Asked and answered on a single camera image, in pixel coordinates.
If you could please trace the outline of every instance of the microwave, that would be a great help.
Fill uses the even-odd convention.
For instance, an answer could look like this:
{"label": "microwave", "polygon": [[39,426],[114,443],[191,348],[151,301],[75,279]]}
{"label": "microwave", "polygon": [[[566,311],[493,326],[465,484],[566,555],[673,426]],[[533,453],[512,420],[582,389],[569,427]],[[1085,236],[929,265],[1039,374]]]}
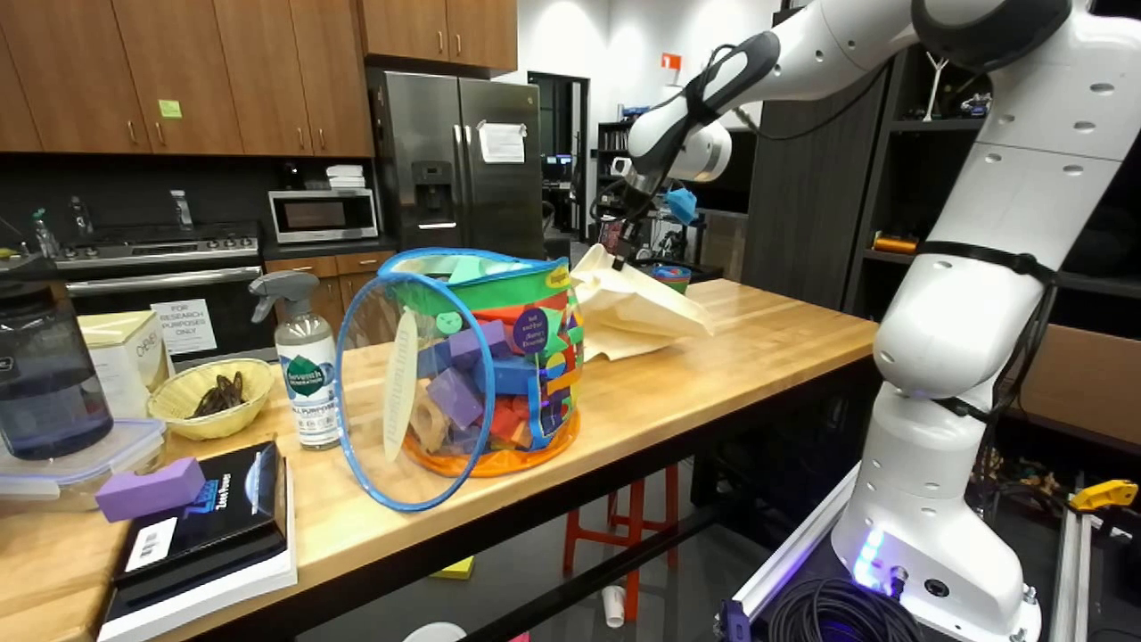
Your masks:
{"label": "microwave", "polygon": [[270,190],[276,242],[374,239],[379,210],[372,190]]}

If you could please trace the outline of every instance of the white wall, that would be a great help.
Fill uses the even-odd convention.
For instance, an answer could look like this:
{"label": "white wall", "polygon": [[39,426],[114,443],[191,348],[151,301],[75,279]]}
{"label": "white wall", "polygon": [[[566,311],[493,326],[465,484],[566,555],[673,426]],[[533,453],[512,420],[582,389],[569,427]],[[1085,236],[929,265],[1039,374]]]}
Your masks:
{"label": "white wall", "polygon": [[[776,7],[781,0],[517,0],[519,68],[501,83],[526,83],[526,71],[587,80],[596,151],[600,122],[620,122],[620,106],[676,94],[717,41],[770,28]],[[658,68],[665,49],[686,58],[676,87]],[[596,197],[596,172],[587,163],[586,204]]]}

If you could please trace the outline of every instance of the oven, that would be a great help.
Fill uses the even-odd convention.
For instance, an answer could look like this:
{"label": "oven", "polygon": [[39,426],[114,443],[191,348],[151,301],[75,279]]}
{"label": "oven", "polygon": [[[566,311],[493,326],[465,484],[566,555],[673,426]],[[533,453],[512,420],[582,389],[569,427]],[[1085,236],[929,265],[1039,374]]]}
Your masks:
{"label": "oven", "polygon": [[177,368],[216,357],[270,357],[270,326],[252,326],[259,242],[249,232],[191,232],[190,239],[126,236],[114,247],[58,257],[75,314],[156,311]]}

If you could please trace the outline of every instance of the stainless steel refrigerator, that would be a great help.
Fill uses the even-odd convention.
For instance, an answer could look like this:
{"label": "stainless steel refrigerator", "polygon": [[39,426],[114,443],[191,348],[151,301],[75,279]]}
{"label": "stainless steel refrigerator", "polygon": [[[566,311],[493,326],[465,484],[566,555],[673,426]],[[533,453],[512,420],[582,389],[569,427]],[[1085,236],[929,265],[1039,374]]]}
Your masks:
{"label": "stainless steel refrigerator", "polygon": [[538,94],[379,71],[379,181],[399,247],[542,252]]}

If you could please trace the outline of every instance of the refrigerator door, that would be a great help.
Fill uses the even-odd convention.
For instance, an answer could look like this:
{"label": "refrigerator door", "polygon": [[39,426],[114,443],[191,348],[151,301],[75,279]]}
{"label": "refrigerator door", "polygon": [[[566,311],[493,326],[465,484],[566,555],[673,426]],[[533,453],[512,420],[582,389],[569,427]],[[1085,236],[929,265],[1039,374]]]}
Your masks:
{"label": "refrigerator door", "polygon": [[459,80],[459,119],[465,239],[498,252],[542,257],[538,94]]}
{"label": "refrigerator door", "polygon": [[386,71],[386,128],[402,236],[456,229],[465,206],[459,103],[451,74]]}

